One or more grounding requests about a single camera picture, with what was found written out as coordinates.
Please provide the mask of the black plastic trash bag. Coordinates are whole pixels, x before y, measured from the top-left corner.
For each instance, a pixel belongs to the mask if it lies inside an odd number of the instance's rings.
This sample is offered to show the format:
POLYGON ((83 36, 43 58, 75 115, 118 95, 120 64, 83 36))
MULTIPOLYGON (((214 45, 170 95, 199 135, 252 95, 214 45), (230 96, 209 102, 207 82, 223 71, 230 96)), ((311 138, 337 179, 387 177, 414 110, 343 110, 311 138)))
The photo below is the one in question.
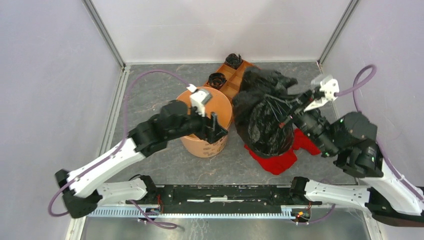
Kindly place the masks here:
POLYGON ((232 99, 235 129, 246 146, 261 158, 281 156, 293 146, 293 127, 280 126, 279 111, 266 97, 282 99, 288 96, 288 88, 296 84, 296 78, 255 66, 247 67, 242 75, 239 92, 232 99))

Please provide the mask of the orange trash bin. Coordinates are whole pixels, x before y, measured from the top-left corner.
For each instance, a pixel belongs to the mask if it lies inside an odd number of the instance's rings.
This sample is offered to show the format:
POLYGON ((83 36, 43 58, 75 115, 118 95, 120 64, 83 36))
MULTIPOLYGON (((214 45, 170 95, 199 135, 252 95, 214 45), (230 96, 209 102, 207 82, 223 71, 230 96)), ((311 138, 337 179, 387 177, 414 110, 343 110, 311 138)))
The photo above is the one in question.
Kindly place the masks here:
POLYGON ((210 100, 205 104, 205 117, 200 121, 205 126, 200 131, 180 138, 186 150, 199 158, 209 158, 219 154, 227 144, 229 127, 232 122, 232 104, 217 89, 199 86, 208 92, 210 100))

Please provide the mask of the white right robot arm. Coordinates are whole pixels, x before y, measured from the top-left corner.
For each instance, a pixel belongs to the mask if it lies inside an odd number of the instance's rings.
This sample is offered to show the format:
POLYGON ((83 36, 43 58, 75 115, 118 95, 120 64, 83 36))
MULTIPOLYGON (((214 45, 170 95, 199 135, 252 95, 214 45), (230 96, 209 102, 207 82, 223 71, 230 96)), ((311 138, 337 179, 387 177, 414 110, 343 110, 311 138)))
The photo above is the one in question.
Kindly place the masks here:
POLYGON ((282 128, 297 127, 322 157, 334 158, 336 167, 363 185, 332 185, 297 176, 288 191, 289 199, 295 204, 310 201, 358 209, 393 227, 423 227, 423 188, 408 188, 396 177, 376 141, 377 126, 357 111, 329 122, 319 110, 306 108, 312 100, 308 95, 265 96, 282 128))

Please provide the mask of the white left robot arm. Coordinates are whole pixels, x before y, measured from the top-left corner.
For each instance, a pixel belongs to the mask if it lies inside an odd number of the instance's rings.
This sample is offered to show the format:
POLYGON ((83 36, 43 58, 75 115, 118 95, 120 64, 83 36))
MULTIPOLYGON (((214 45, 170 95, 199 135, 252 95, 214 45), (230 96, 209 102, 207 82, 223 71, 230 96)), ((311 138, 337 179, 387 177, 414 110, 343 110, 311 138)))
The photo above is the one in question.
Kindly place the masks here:
POLYGON ((55 173, 66 214, 82 218, 102 205, 120 201, 153 203, 157 187, 147 175, 124 182, 107 180, 123 169, 164 150, 169 141, 189 135, 214 144, 228 134, 214 112, 203 114, 196 106, 188 107, 172 100, 147 121, 139 123, 116 146, 87 165, 73 171, 55 173))

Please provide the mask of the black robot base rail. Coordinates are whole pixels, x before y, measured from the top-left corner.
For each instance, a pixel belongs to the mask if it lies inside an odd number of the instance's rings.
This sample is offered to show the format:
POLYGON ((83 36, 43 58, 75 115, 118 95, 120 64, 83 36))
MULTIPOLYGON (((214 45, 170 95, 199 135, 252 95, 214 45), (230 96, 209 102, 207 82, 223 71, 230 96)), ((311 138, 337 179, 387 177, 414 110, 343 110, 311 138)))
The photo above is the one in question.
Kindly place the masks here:
POLYGON ((162 214, 211 217, 269 217, 284 208, 321 205, 295 196, 285 185, 158 185, 136 203, 158 206, 162 214))

